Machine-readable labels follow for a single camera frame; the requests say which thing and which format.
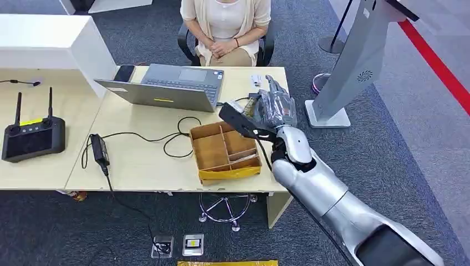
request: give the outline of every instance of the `person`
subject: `person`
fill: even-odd
[[[199,40],[202,66],[254,67],[268,30],[271,0],[182,0],[181,16]]]

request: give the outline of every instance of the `chair armrest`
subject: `chair armrest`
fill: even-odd
[[[271,61],[271,57],[274,53],[274,38],[275,38],[276,28],[273,20],[269,22],[268,32],[264,36],[264,58],[263,58],[263,65],[269,65]]]
[[[188,47],[188,34],[189,34],[189,29],[186,27],[185,23],[181,24],[180,31],[178,32],[178,46],[180,49],[183,51],[185,56],[193,63],[196,61],[196,56],[191,53],[191,50]]]

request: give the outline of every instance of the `beige cardigan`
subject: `beige cardigan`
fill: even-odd
[[[201,30],[204,32],[206,36],[212,38],[211,28],[209,27],[209,23],[207,21],[207,14],[206,14],[206,2],[207,1],[215,1],[215,0],[181,0],[181,9],[180,13],[184,20],[192,21],[197,19]],[[255,25],[257,26],[266,26],[269,24],[271,20],[271,0],[239,0],[239,1],[246,1],[246,12],[245,18],[243,20],[242,26],[240,27],[240,31],[238,32],[235,37],[240,37],[245,35],[249,32]],[[258,41],[256,41],[257,45],[256,50],[254,48],[250,48],[249,46],[241,46],[240,48],[247,51],[249,56],[252,59],[252,66],[256,66],[256,58],[255,54],[258,52]],[[202,42],[199,42],[197,46],[197,50],[201,55],[206,59],[206,66],[209,66],[212,58],[212,52],[207,49]]]

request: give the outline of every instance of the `yellow tape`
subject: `yellow tape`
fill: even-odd
[[[178,262],[177,266],[278,266],[277,260],[267,262]]]
[[[261,172],[260,166],[246,167],[230,171],[202,171],[199,170],[199,178],[202,180],[238,179],[257,175]]]
[[[29,121],[25,121],[25,122],[20,122],[19,125],[20,125],[20,126],[27,126],[27,125],[32,125],[32,124],[40,123],[40,122],[42,122],[42,121],[43,121],[42,118],[38,118],[38,119],[34,119],[34,120],[29,120]]]

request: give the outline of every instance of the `metal chair base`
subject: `metal chair base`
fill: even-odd
[[[230,205],[229,199],[230,198],[247,198],[247,202],[245,204],[245,207],[243,210],[238,213],[237,215],[233,214],[232,207]],[[201,215],[199,216],[199,221],[201,223],[207,221],[207,218],[213,220],[214,222],[218,223],[231,223],[232,224],[232,231],[238,232],[240,231],[240,224],[237,222],[238,219],[240,219],[248,210],[248,207],[250,203],[254,203],[258,201],[258,196],[252,195],[250,193],[245,194],[245,195],[234,195],[234,196],[228,196],[228,197],[221,197],[218,201],[213,203],[209,208],[205,209],[204,204],[202,203],[202,193],[200,193],[199,196],[199,206],[202,210]],[[225,202],[225,205],[227,206],[228,213],[230,214],[230,219],[219,219],[211,216],[209,212],[214,209],[217,205],[220,203]]]

